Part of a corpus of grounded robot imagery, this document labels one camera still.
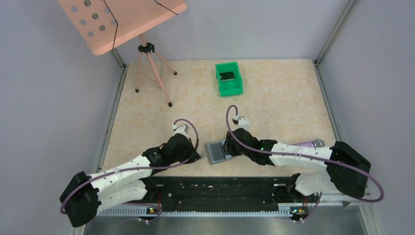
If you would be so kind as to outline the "grey card holder wallet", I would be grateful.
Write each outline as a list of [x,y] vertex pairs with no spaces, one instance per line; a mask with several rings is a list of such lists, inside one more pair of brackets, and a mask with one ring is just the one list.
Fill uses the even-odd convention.
[[241,156],[241,152],[237,149],[236,145],[234,145],[234,157],[225,157],[222,150],[222,141],[223,140],[206,144],[207,156],[211,165],[223,163]]

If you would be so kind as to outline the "black card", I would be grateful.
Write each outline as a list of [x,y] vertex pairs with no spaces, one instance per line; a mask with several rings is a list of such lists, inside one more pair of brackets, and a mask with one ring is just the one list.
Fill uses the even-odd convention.
[[234,80],[235,75],[232,71],[222,72],[222,73],[219,73],[219,79],[221,81]]

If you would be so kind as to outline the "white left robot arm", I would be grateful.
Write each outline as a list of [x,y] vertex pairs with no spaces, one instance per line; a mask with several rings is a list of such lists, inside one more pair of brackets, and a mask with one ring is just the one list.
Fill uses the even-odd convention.
[[134,159],[109,170],[73,176],[59,200],[60,212],[67,215],[73,227],[80,227],[102,211],[123,203],[159,202],[159,192],[152,176],[200,159],[199,140],[192,143],[184,134],[174,134],[159,146],[152,147]]

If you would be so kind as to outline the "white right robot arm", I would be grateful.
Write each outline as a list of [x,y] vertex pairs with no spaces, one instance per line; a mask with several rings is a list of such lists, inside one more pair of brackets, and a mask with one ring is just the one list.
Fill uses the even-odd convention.
[[258,165],[297,166],[313,173],[295,173],[287,188],[294,202],[316,192],[339,191],[363,198],[371,163],[345,142],[332,147],[304,147],[276,140],[258,140],[247,130],[228,131],[224,151],[233,157],[244,155]]

